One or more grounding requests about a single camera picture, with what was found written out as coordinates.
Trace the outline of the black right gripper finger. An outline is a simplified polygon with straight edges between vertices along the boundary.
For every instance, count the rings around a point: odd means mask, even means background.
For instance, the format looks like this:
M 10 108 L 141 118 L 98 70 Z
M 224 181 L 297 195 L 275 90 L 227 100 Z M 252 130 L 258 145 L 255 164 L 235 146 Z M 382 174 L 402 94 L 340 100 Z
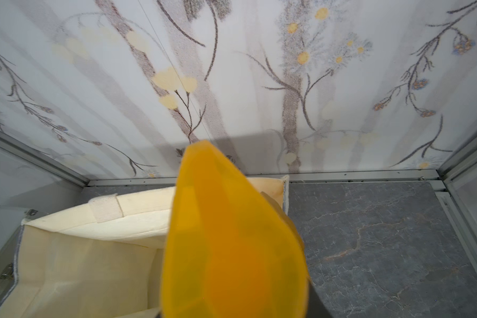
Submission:
M 307 318 L 332 318 L 310 280 L 308 281 Z

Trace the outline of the orange pump soap bottle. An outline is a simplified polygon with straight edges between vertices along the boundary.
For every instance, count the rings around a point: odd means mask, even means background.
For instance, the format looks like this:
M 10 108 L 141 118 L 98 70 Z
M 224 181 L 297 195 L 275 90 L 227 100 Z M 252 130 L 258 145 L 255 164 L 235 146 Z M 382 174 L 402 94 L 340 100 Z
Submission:
M 162 268 L 163 317 L 304 317 L 301 238 L 215 146 L 184 152 Z

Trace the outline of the cream starry night tote bag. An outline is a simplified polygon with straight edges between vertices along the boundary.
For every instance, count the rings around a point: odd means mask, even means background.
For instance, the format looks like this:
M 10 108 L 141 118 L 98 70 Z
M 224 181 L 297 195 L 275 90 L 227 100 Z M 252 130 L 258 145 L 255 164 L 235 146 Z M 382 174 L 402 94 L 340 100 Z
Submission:
M 283 180 L 247 180 L 285 216 Z M 0 317 L 162 316 L 175 189 L 97 197 L 26 223 Z

